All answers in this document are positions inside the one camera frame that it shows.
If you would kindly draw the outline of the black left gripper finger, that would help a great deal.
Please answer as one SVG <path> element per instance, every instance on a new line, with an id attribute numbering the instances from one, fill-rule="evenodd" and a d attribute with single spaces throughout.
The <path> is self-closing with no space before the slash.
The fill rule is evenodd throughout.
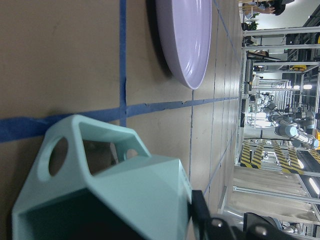
<path id="1" fill-rule="evenodd" d="M 211 216 L 203 192 L 191 192 L 191 218 L 197 240 L 237 240 L 237 235 L 223 215 Z"/>

